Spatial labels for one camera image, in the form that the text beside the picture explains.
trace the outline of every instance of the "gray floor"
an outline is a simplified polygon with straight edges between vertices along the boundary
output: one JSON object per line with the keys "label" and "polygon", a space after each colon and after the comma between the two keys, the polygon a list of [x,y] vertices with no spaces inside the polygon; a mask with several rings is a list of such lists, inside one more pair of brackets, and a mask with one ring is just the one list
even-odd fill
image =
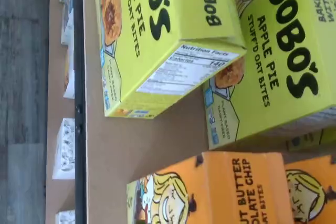
{"label": "gray floor", "polygon": [[49,0],[0,1],[0,223],[45,222]]}

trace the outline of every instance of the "yellow box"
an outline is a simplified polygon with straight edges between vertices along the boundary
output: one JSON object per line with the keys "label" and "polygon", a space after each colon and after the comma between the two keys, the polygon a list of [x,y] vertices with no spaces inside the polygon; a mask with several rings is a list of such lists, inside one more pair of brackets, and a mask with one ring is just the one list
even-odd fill
{"label": "yellow box", "polygon": [[335,125],[335,0],[236,0],[248,53],[238,85],[204,85],[209,147]]}
{"label": "yellow box", "polygon": [[336,127],[321,129],[286,141],[287,149],[291,152],[328,147],[332,143],[336,143]]}
{"label": "yellow box", "polygon": [[234,0],[96,0],[105,116],[151,119],[243,55]]}
{"label": "yellow box", "polygon": [[208,152],[127,185],[128,224],[293,223],[281,154]]}
{"label": "yellow box", "polygon": [[318,157],[285,167],[295,223],[335,223],[335,158]]}

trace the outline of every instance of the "apple pie stuff'd oat bites box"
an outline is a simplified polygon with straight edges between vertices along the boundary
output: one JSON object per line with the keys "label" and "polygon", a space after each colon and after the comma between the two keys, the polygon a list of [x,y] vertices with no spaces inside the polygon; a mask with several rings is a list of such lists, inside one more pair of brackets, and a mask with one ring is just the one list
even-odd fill
{"label": "apple pie stuff'd oat bites box", "polygon": [[246,52],[234,0],[96,0],[96,10],[105,116],[154,118]]}
{"label": "apple pie stuff'd oat bites box", "polygon": [[293,224],[281,154],[208,152],[127,185],[128,224]]}
{"label": "apple pie stuff'd oat bites box", "polygon": [[[205,82],[210,149],[258,133],[295,137],[335,125],[336,0],[236,5],[247,54]],[[236,84],[223,83],[228,76]]]}

